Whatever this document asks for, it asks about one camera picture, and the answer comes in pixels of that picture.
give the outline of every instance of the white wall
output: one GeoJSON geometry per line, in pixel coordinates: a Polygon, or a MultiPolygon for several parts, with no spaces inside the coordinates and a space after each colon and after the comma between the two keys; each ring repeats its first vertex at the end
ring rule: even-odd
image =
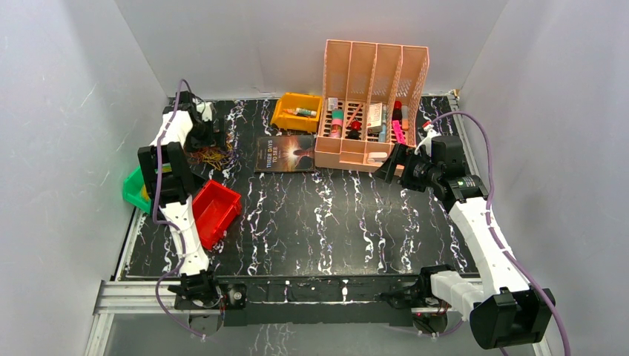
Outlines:
{"type": "Polygon", "coordinates": [[[492,140],[498,221],[574,355],[629,355],[628,83],[629,3],[511,0],[461,93],[492,140]]]}
{"type": "Polygon", "coordinates": [[[122,181],[164,104],[113,1],[0,3],[3,355],[85,350],[131,214],[122,181]]]}
{"type": "Polygon", "coordinates": [[[460,88],[506,0],[116,0],[159,82],[207,98],[320,93],[327,39],[428,46],[424,91],[460,88]]]}

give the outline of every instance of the red cap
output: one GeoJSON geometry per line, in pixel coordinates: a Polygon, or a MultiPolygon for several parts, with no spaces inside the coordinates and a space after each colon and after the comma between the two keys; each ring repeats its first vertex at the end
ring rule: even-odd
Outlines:
{"type": "Polygon", "coordinates": [[[356,131],[360,130],[361,126],[362,124],[360,123],[360,121],[356,121],[356,120],[352,121],[352,123],[349,124],[349,128],[356,131]]]}

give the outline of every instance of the bottle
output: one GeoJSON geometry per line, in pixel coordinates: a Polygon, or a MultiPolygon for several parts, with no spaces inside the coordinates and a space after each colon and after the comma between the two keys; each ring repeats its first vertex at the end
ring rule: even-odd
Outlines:
{"type": "Polygon", "coordinates": [[[343,130],[343,111],[340,109],[332,111],[332,127],[330,128],[330,137],[334,139],[340,138],[340,132],[343,130]]]}
{"type": "Polygon", "coordinates": [[[316,117],[317,116],[317,111],[308,110],[308,109],[302,109],[302,108],[284,109],[284,112],[285,113],[290,113],[291,115],[304,115],[304,116],[310,116],[310,117],[316,117]]]}
{"type": "Polygon", "coordinates": [[[402,107],[402,130],[409,130],[409,107],[406,105],[402,107]]]}
{"type": "Polygon", "coordinates": [[[395,104],[393,105],[393,112],[392,112],[392,120],[394,121],[402,121],[402,103],[399,101],[395,101],[395,104]]]}

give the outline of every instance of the metal frame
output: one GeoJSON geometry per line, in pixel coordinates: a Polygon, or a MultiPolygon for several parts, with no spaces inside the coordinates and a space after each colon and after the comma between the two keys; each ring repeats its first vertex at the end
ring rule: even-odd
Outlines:
{"type": "MultiPolygon", "coordinates": [[[[458,100],[456,97],[448,93],[445,95],[449,100],[449,105],[453,111],[458,110],[458,100]]],[[[478,175],[478,166],[472,153],[472,147],[465,131],[463,118],[460,115],[454,115],[454,122],[464,144],[464,152],[470,163],[470,171],[472,174],[478,175]]],[[[114,279],[116,282],[103,282],[99,290],[99,294],[94,306],[94,319],[90,331],[86,356],[102,356],[105,354],[113,318],[116,314],[162,314],[164,311],[159,307],[155,297],[155,281],[122,281],[122,273],[131,261],[131,254],[136,243],[138,230],[140,229],[139,220],[142,212],[137,208],[134,209],[131,218],[131,227],[125,240],[122,250],[121,260],[116,269],[114,279]]],[[[472,283],[480,283],[480,279],[470,279],[472,283]]],[[[174,309],[174,294],[167,289],[175,281],[164,281],[160,285],[160,297],[166,308],[173,314],[195,314],[195,315],[218,315],[219,311],[214,309],[203,309],[194,311],[180,311],[174,309]]],[[[413,308],[411,312],[431,313],[437,312],[437,308],[413,308]]],[[[533,344],[533,350],[536,356],[551,356],[550,348],[546,341],[546,337],[540,343],[533,344]]]]}

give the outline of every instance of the cable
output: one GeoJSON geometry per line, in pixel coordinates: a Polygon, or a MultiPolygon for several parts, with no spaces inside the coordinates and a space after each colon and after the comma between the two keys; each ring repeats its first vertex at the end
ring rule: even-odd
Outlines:
{"type": "MultiPolygon", "coordinates": [[[[441,121],[443,118],[448,117],[448,116],[452,116],[452,115],[463,115],[463,116],[466,116],[468,119],[474,121],[474,123],[476,124],[478,129],[483,134],[483,138],[485,139],[485,145],[487,146],[487,170],[489,171],[488,174],[489,174],[489,181],[490,181],[490,192],[489,192],[489,196],[487,198],[487,204],[485,205],[486,209],[487,209],[487,213],[485,214],[485,218],[487,220],[487,227],[488,227],[488,229],[489,229],[489,231],[490,231],[490,233],[491,233],[495,243],[498,245],[498,247],[500,249],[504,249],[504,244],[498,238],[498,235],[496,234],[494,228],[491,227],[491,213],[490,212],[491,212],[491,206],[492,206],[492,203],[493,203],[494,184],[493,184],[492,149],[491,149],[491,144],[490,144],[489,137],[487,136],[487,132],[485,131],[485,128],[483,127],[483,125],[476,118],[474,118],[474,116],[472,116],[472,115],[470,115],[470,114],[468,114],[468,113],[466,113],[464,111],[452,111],[450,113],[444,113],[444,114],[442,114],[440,116],[437,116],[437,118],[432,120],[430,123],[432,125],[434,125],[436,122],[441,121]]],[[[555,306],[553,305],[553,302],[546,295],[546,293],[541,288],[541,286],[533,279],[533,276],[531,275],[531,273],[529,271],[527,271],[523,267],[523,265],[520,264],[520,262],[518,262],[516,260],[516,258],[509,251],[503,251],[503,254],[529,280],[529,282],[531,283],[533,288],[537,291],[537,293],[542,298],[544,303],[546,303],[546,305],[548,306],[548,309],[550,309],[550,312],[553,313],[553,316],[555,317],[555,321],[557,322],[557,327],[559,328],[559,334],[562,336],[562,342],[563,342],[563,345],[564,345],[564,354],[566,356],[570,356],[571,355],[571,353],[570,353],[570,342],[568,341],[567,330],[566,330],[566,328],[564,326],[564,322],[563,322],[562,318],[559,316],[559,312],[557,311],[557,308],[555,308],[555,306]]]]}
{"type": "MultiPolygon", "coordinates": [[[[168,226],[174,228],[177,231],[177,234],[179,235],[179,239],[181,240],[181,252],[182,252],[182,255],[185,256],[185,241],[183,239],[183,236],[181,235],[181,230],[179,229],[179,226],[177,226],[173,222],[170,222],[170,221],[167,221],[167,220],[158,220],[157,219],[157,211],[159,209],[159,196],[160,196],[160,193],[162,191],[162,174],[163,174],[163,168],[162,168],[162,140],[166,136],[166,131],[168,130],[168,127],[173,122],[173,119],[175,118],[175,115],[177,114],[177,108],[179,107],[179,99],[180,99],[180,94],[181,94],[181,84],[183,84],[183,83],[185,83],[185,86],[188,87],[188,91],[192,92],[188,82],[185,79],[181,79],[179,81],[179,85],[177,86],[177,94],[175,95],[175,103],[174,103],[173,114],[171,115],[171,118],[168,119],[168,122],[164,126],[164,130],[162,130],[162,133],[159,135],[159,137],[157,137],[157,142],[155,143],[155,147],[157,147],[157,186],[156,186],[156,189],[155,189],[155,201],[153,203],[153,223],[156,223],[157,225],[168,225],[168,226]]],[[[177,266],[174,269],[164,273],[164,275],[162,275],[157,280],[157,284],[155,285],[155,297],[157,298],[157,303],[159,304],[159,307],[162,308],[162,310],[166,313],[166,315],[168,315],[172,320],[174,320],[175,323],[181,325],[181,327],[183,327],[184,329],[188,330],[189,332],[191,332],[192,334],[195,334],[198,337],[201,337],[201,339],[204,340],[205,339],[205,334],[203,334],[202,332],[198,332],[197,330],[194,330],[193,328],[191,328],[190,326],[186,325],[181,320],[177,319],[177,317],[175,317],[172,313],[169,312],[168,309],[166,309],[166,306],[162,302],[162,298],[159,296],[159,285],[162,284],[163,280],[166,279],[167,277],[175,275],[177,272],[179,272],[179,270],[181,269],[181,266],[183,265],[184,261],[185,261],[185,259],[180,258],[179,263],[177,263],[177,266]]]]}

